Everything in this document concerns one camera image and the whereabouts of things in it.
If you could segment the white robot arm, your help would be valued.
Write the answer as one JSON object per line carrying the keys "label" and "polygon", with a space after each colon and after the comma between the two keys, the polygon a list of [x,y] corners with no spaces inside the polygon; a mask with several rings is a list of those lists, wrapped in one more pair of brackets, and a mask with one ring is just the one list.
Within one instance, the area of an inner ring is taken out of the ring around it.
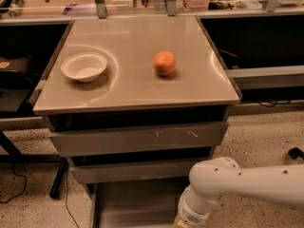
{"label": "white robot arm", "polygon": [[206,228],[211,211],[227,196],[304,208],[304,165],[241,168],[228,157],[196,163],[180,196],[174,228]]}

